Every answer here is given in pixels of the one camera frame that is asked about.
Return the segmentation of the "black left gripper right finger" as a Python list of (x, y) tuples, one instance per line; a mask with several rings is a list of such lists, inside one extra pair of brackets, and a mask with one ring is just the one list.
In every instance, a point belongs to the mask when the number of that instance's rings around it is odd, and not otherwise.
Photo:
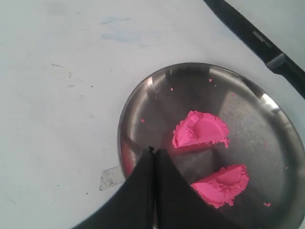
[(155, 152), (154, 175), (157, 228), (240, 228), (199, 197), (179, 173), (165, 149)]

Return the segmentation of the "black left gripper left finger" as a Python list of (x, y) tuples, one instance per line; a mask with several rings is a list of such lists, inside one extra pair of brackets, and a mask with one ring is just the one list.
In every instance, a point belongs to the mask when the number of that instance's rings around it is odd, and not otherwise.
[(76, 229), (152, 229), (154, 218), (154, 153), (142, 151), (132, 173), (100, 209)]

